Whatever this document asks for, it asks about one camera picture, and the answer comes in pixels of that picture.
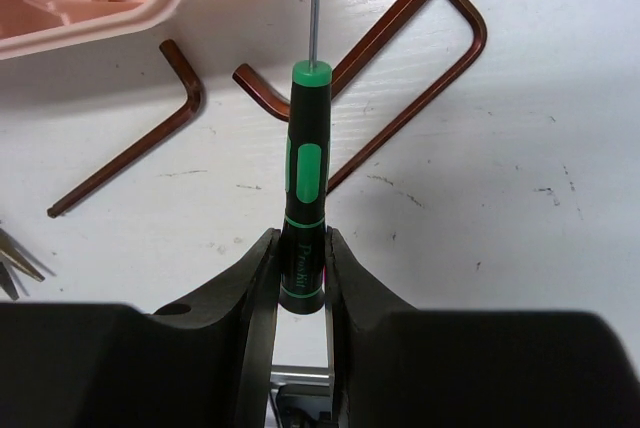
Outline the green black precision screwdriver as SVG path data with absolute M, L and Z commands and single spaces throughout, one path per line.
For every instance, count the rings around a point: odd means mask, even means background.
M 318 58 L 320 0 L 311 0 L 308 57 L 292 69 L 285 159 L 285 214 L 279 238 L 279 302 L 307 315 L 324 304 L 325 203 L 332 68 Z

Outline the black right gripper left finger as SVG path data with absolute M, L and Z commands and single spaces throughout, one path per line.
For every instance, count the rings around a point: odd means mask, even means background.
M 278 302 L 278 233 L 152 314 L 5 303 L 5 427 L 260 427 Z

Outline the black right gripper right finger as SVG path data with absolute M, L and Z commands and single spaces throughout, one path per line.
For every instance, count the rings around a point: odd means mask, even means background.
M 581 311 L 420 310 L 327 233 L 332 415 L 342 427 L 635 427 L 639 381 Z

